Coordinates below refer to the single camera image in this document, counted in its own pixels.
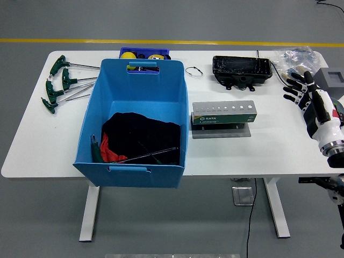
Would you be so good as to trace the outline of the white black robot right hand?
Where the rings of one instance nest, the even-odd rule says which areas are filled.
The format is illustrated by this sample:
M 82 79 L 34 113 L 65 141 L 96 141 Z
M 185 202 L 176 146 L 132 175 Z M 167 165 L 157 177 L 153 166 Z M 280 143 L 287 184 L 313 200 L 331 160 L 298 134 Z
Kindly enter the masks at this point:
M 324 156 L 343 152 L 343 132 L 339 113 L 327 91 L 321 89 L 309 71 L 291 73 L 283 88 L 285 99 L 294 102 L 303 112 L 307 133 L 318 142 Z

